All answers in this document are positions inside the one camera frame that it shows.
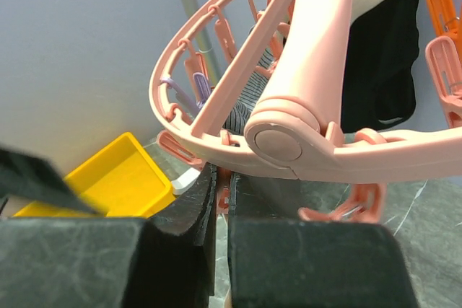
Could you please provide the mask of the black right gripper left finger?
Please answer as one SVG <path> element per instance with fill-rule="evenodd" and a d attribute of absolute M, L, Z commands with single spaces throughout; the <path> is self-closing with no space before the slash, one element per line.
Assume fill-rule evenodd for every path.
<path fill-rule="evenodd" d="M 207 307 L 214 293 L 217 169 L 143 218 L 1 223 L 3 307 Z"/>

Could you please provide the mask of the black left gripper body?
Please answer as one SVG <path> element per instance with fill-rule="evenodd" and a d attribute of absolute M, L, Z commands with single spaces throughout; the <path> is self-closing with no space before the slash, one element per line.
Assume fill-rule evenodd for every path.
<path fill-rule="evenodd" d="M 108 212 L 78 197 L 48 160 L 1 147 L 1 199 L 12 196 L 91 215 Z"/>

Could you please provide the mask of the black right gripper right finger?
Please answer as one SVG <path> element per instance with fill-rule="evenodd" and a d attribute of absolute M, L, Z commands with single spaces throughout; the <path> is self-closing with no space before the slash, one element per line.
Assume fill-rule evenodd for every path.
<path fill-rule="evenodd" d="M 300 221 L 276 207 L 300 184 L 234 174 L 232 307 L 417 307 L 401 248 L 381 225 Z"/>

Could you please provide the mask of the pink round clip hanger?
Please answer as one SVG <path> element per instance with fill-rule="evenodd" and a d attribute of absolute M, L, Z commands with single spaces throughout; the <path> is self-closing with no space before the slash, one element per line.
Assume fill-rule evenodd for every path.
<path fill-rule="evenodd" d="M 461 173 L 461 130 L 420 133 L 357 132 L 350 144 L 340 127 L 341 93 L 352 0 L 270 0 L 253 31 L 236 48 L 222 9 L 233 0 L 208 0 L 181 27 L 160 56 L 149 83 L 153 113 L 163 124 L 157 143 L 195 168 L 212 163 L 257 177 L 347 182 L 350 197 L 322 214 L 302 208 L 309 221 L 375 223 L 389 182 L 448 177 Z M 202 107 L 184 110 L 167 92 L 180 57 L 211 21 L 228 60 L 214 88 L 192 84 Z M 269 83 L 243 135 L 223 128 L 240 93 L 275 32 L 287 37 Z"/>

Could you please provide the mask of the grey striped underwear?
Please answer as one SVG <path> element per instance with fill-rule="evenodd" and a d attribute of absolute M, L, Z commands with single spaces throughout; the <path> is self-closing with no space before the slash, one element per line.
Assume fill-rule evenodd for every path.
<path fill-rule="evenodd" d="M 270 45 L 265 48 L 265 51 L 259 58 L 258 67 L 261 67 L 270 73 L 272 73 L 276 67 L 276 59 Z M 223 124 L 224 129 L 235 135 L 243 135 L 245 124 L 268 84 L 268 80 L 269 79 L 264 74 L 258 71 L 252 72 L 249 80 L 244 86 L 240 96 Z"/>

